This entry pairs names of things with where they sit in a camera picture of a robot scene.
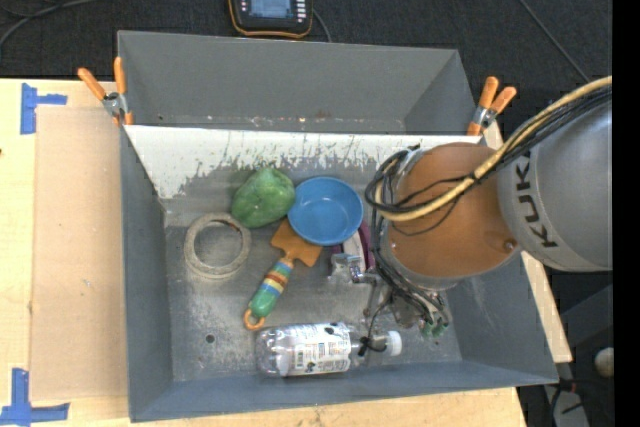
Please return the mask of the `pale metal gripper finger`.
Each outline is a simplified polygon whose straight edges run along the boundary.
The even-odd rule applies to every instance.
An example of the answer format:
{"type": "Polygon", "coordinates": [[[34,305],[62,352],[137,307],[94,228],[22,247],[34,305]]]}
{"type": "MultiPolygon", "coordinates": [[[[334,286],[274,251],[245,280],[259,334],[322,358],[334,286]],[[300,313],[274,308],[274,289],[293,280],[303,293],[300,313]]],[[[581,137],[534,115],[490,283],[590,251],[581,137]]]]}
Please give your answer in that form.
{"type": "Polygon", "coordinates": [[[378,309],[380,304],[381,285],[378,283],[372,284],[368,300],[365,307],[365,317],[372,318],[378,309]]]}
{"type": "Polygon", "coordinates": [[[376,274],[369,270],[364,257],[338,253],[331,257],[329,280],[343,285],[371,285],[376,274]]]}

